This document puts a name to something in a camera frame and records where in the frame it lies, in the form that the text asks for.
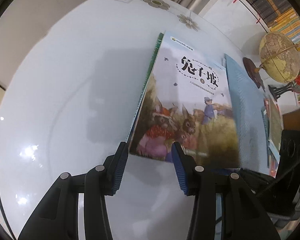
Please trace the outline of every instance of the children's book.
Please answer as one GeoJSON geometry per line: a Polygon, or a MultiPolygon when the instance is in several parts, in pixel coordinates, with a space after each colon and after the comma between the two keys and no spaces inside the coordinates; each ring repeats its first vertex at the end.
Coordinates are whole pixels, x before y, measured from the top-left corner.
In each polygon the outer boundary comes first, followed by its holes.
{"type": "Polygon", "coordinates": [[[270,118],[269,118],[269,148],[277,162],[280,160],[280,143],[281,143],[281,116],[277,105],[269,99],[270,118]]]}
{"type": "Polygon", "coordinates": [[[129,152],[172,162],[171,145],[177,141],[199,165],[238,168],[226,69],[170,32],[149,69],[129,133],[129,152]]]}

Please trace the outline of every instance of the white table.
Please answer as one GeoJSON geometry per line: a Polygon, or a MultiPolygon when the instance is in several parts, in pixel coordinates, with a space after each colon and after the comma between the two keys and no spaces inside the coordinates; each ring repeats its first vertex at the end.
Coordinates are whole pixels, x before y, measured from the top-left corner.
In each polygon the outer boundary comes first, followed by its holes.
{"type": "MultiPolygon", "coordinates": [[[[160,32],[177,33],[220,64],[224,53],[242,64],[244,54],[217,28],[164,1],[168,10],[143,0],[88,0],[20,65],[0,107],[0,195],[16,236],[62,172],[86,173],[125,140],[160,32]]],[[[114,239],[186,239],[193,198],[180,190],[171,163],[130,155],[106,204],[114,239]]],[[[82,207],[80,196],[81,218],[82,207]]]]}

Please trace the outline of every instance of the publisher logo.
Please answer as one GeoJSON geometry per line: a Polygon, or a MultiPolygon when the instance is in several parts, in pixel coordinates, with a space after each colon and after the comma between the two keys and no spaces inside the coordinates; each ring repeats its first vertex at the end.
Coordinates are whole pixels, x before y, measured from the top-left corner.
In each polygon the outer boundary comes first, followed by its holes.
{"type": "Polygon", "coordinates": [[[184,44],[183,42],[177,40],[175,37],[171,37],[171,39],[172,39],[173,41],[175,41],[175,42],[181,44],[182,46],[186,47],[187,49],[193,50],[190,46],[188,46],[188,45],[184,44]]]}

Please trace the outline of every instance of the green book spine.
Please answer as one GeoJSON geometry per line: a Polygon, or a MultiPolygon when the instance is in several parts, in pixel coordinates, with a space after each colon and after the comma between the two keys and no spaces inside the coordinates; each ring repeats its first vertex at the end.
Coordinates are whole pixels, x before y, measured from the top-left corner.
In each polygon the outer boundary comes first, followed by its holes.
{"type": "Polygon", "coordinates": [[[143,96],[145,95],[145,92],[146,92],[146,86],[147,86],[150,74],[152,72],[155,59],[157,58],[157,54],[158,54],[158,51],[159,51],[159,48],[160,48],[160,45],[161,45],[161,41],[163,39],[163,35],[164,35],[163,33],[159,34],[159,37],[157,39],[157,43],[156,43],[155,48],[154,48],[154,52],[152,53],[151,61],[150,61],[149,68],[148,68],[148,71],[147,71],[147,74],[146,74],[145,82],[143,84],[143,88],[142,88],[141,96],[140,96],[140,99],[139,99],[138,107],[137,107],[136,113],[133,116],[133,121],[132,121],[132,124],[130,126],[128,136],[126,138],[127,143],[129,143],[131,141],[132,134],[133,134],[133,132],[131,132],[131,131],[133,130],[134,126],[136,125],[136,122],[137,122],[137,119],[138,119],[137,116],[138,116],[138,113],[139,113],[139,109],[140,109],[140,106],[141,106],[141,103],[142,103],[142,100],[143,100],[143,96]]]}

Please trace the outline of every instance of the illustrated man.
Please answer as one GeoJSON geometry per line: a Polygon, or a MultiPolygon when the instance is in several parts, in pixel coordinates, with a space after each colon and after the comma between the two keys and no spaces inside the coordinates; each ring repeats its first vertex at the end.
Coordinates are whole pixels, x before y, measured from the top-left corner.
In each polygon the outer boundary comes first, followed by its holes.
{"type": "Polygon", "coordinates": [[[204,109],[204,118],[201,124],[207,124],[210,120],[215,118],[213,110],[216,109],[216,106],[212,104],[212,99],[205,97],[204,102],[206,107],[204,109]]]}

